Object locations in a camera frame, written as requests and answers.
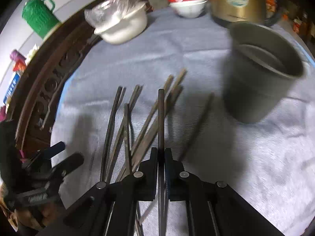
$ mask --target screw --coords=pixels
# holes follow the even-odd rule
[[[137,171],[133,174],[133,176],[136,178],[143,177],[143,173],[141,171]]]
[[[218,181],[218,182],[217,182],[217,186],[220,187],[220,188],[224,188],[224,187],[227,186],[227,183],[224,182],[224,181]]]
[[[103,189],[106,186],[106,182],[100,181],[96,184],[97,189]]]
[[[179,173],[179,176],[182,178],[186,178],[189,177],[189,173],[187,171],[182,171],[181,173]]]

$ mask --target colorful packaging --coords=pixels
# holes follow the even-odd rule
[[[26,64],[21,61],[20,59],[18,59],[16,62],[15,62],[15,66],[13,67],[13,71],[16,72],[16,71],[19,71],[19,72],[24,72],[26,69]]]
[[[15,73],[10,85],[9,85],[9,88],[7,89],[7,92],[5,93],[5,96],[4,96],[4,99],[3,99],[3,103],[6,105],[7,104],[7,101],[11,99],[11,96],[13,94],[13,91],[16,87],[16,85],[18,84],[20,80],[20,76]]]
[[[25,57],[19,53],[17,50],[13,50],[10,54],[10,59],[14,60],[15,62],[18,60],[25,61]]]

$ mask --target tablecloth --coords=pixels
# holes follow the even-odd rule
[[[298,48],[282,28],[275,25],[273,29]],[[85,157],[84,164],[67,176],[60,188],[66,208],[99,180],[117,87],[127,88],[125,103],[135,85],[143,85],[132,112],[137,136],[158,89],[170,74],[176,76],[185,67],[184,90],[165,120],[165,146],[178,158],[208,94],[214,92],[212,109],[183,162],[185,170],[203,181],[226,181],[286,236],[301,235],[315,215],[314,68],[305,63],[305,77],[266,118],[256,124],[242,124],[227,114],[221,98],[230,50],[228,30],[214,23],[208,13],[185,19],[170,8],[149,13],[147,29],[127,43],[101,41],[95,45],[63,91],[51,135],[51,144],[66,143],[66,150],[53,164],[74,152]],[[116,115],[114,139],[122,118],[123,106]],[[157,139],[152,146],[157,146]],[[124,147],[112,181],[123,162]],[[149,204],[140,203],[142,213]],[[145,236],[158,234],[157,213],[156,205],[143,223]],[[184,203],[169,203],[166,235],[188,235]]]

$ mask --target red packaging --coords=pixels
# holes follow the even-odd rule
[[[15,62],[15,66],[13,67],[13,71],[21,71],[24,72],[26,69],[26,64],[21,61],[20,59],[18,61]]]

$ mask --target table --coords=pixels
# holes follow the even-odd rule
[[[50,135],[64,82],[101,40],[85,21],[84,10],[66,20],[40,47],[13,93],[7,119],[18,122],[16,146],[30,157],[50,146]]]
[[[76,151],[84,154],[85,162],[60,189],[65,206],[99,179],[118,85],[127,88],[123,102],[128,102],[136,84],[144,85],[132,113],[137,135],[158,88],[168,75],[178,75],[186,67],[184,90],[166,119],[165,146],[178,158],[213,91],[213,108],[184,160],[185,169],[203,181],[226,181],[285,235],[301,235],[315,215],[314,68],[306,64],[305,78],[264,120],[242,124],[226,113],[221,99],[222,77],[231,59],[227,29],[215,24],[209,14],[184,19],[168,8],[148,17],[148,28],[133,40],[116,46],[104,41],[95,45],[67,83],[51,135],[51,144],[64,141],[67,148],[53,163]],[[296,46],[281,27],[273,28]],[[121,107],[114,136],[122,116]],[[157,146],[157,139],[152,146]],[[122,148],[112,180],[123,164],[123,152]],[[148,205],[141,203],[141,213]],[[156,206],[144,222],[145,235],[157,235],[157,213]],[[167,235],[188,235],[183,203],[169,204]]]

